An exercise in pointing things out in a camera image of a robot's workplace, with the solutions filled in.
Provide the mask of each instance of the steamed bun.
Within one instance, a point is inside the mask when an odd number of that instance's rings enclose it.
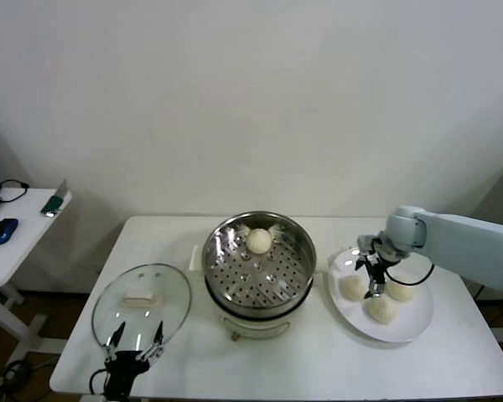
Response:
[[[389,324],[397,318],[397,307],[385,296],[373,297],[367,302],[371,318],[380,324]]]
[[[349,275],[340,282],[341,292],[347,299],[354,302],[361,302],[366,295],[366,286],[358,275]]]
[[[399,281],[406,282],[404,278],[399,278]],[[410,286],[404,286],[394,281],[386,282],[386,292],[393,299],[400,302],[408,302],[413,298],[413,289]]]
[[[246,247],[253,254],[264,254],[271,245],[272,236],[265,229],[253,229],[246,238]]]

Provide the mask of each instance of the black cable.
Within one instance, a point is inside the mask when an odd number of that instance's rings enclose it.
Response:
[[[93,373],[90,377],[90,392],[92,395],[95,395],[95,391],[93,390],[93,380],[95,379],[95,377],[100,374],[100,373],[104,373],[108,371],[106,368],[99,368],[97,371],[95,371],[95,373]]]
[[[423,282],[425,282],[430,276],[431,274],[433,273],[434,271],[434,264],[432,264],[430,266],[430,270],[428,270],[428,273],[420,280],[420,281],[417,281],[417,282],[413,282],[413,283],[406,283],[406,282],[403,282],[403,281],[399,281],[398,279],[395,279],[393,276],[389,275],[389,272],[387,271],[387,268],[384,270],[386,272],[386,275],[389,279],[391,279],[392,281],[394,281],[395,283],[398,283],[399,285],[404,285],[404,286],[417,286],[417,285],[421,285]]]
[[[43,364],[42,366],[39,366],[37,367],[36,369],[31,369],[29,367],[29,365],[24,362],[23,360],[16,360],[14,362],[11,362],[10,364],[8,364],[6,367],[4,367],[4,369],[2,370],[1,372],[1,375],[0,377],[4,377],[4,374],[7,372],[7,371],[13,371],[13,372],[17,372],[17,370],[14,368],[16,364],[23,364],[25,365],[28,370],[29,370],[29,374],[43,368],[43,367],[55,367],[55,364],[52,364],[52,363],[48,363],[48,364]],[[6,395],[6,398],[9,398],[10,400],[12,400],[13,402],[39,402],[40,400],[42,400],[44,397],[46,397],[48,394],[50,394],[52,392],[52,389],[49,389],[48,391],[46,391],[44,394],[38,396],[37,398],[35,399],[31,399],[31,400],[19,400],[19,399],[16,399],[15,397],[13,397],[10,393],[10,391],[7,390],[7,387],[4,387],[4,383],[1,383],[0,384],[0,392],[4,395]]]
[[[497,320],[499,320],[501,317],[503,317],[503,312],[497,316],[496,318],[492,319],[491,321],[488,322],[488,326],[494,324]]]
[[[480,293],[485,289],[484,285],[481,285],[477,293],[475,293],[475,296],[473,296],[474,300],[477,300],[477,297],[479,297]]]
[[[29,184],[25,183],[25,182],[21,182],[15,178],[9,178],[8,180],[4,180],[3,182],[0,182],[0,186],[2,187],[4,183],[7,183],[7,182],[14,182],[14,183],[17,183],[20,188],[22,188],[24,191],[22,194],[18,195],[17,197],[15,198],[12,198],[12,199],[2,199],[0,198],[0,204],[7,204],[7,203],[12,203],[13,201],[17,201],[19,198],[21,198],[22,196],[24,196],[27,192],[28,192],[28,189],[30,188]]]

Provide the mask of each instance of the white plate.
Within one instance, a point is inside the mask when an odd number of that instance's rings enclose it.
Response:
[[[409,342],[417,335],[422,334],[430,325],[434,312],[432,293],[426,283],[413,288],[415,294],[410,301],[401,303],[390,298],[398,308],[398,317],[388,325],[380,324],[369,317],[364,308],[366,301],[352,301],[343,296],[340,290],[340,280],[343,277],[358,275],[366,284],[369,283],[369,276],[364,266],[357,271],[355,270],[358,253],[357,248],[343,251],[335,258],[329,270],[329,294],[343,317],[364,334],[380,341]],[[402,273],[403,279],[406,278],[407,281],[420,279],[420,275],[410,270],[409,261],[403,261],[399,265],[395,265],[390,270],[390,272],[392,271],[394,271],[393,275]]]

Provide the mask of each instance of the pot handle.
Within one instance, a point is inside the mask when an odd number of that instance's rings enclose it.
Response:
[[[188,271],[194,274],[197,280],[203,280],[203,269],[201,267],[201,250],[198,245],[194,245],[194,248],[192,249],[190,263],[188,264]]]

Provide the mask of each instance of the floor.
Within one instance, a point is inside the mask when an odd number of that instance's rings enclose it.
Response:
[[[47,314],[50,316],[50,319],[43,327],[41,335],[48,338],[68,338],[75,326],[77,317],[82,311],[86,298],[87,296],[77,295],[51,296],[28,294],[25,297],[24,304],[22,306],[14,306],[12,311],[26,323],[31,321],[36,312]],[[491,322],[495,320],[496,317],[501,316],[495,322],[492,322],[491,326],[503,327],[503,307],[483,307],[481,311],[487,322]],[[13,351],[15,345],[15,339],[0,328],[0,369],[7,362],[9,354]],[[32,367],[47,363],[50,359],[52,359],[52,356],[37,353],[31,353],[27,357],[27,361]],[[14,395],[15,399],[25,402],[37,399],[40,395],[48,392],[51,372],[51,367],[44,367],[35,372],[27,386]],[[41,399],[41,402],[76,402],[78,400],[78,396],[50,392]],[[477,400],[503,401],[503,398]]]

